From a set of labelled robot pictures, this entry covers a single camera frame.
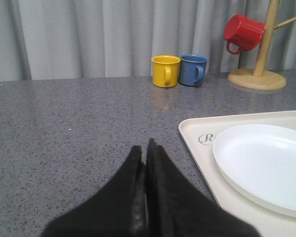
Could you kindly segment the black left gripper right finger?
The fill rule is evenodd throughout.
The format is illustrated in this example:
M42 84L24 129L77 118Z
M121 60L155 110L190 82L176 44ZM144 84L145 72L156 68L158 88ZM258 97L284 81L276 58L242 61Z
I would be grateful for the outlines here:
M246 222L218 207L150 139L146 160L148 229L152 237L258 237Z

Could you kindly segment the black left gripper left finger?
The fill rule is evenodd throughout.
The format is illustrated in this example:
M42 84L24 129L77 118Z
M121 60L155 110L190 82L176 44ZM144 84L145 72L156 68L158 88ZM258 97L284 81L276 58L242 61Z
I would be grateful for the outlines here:
M133 146L116 174L94 196L50 222L43 237L146 236L145 166Z

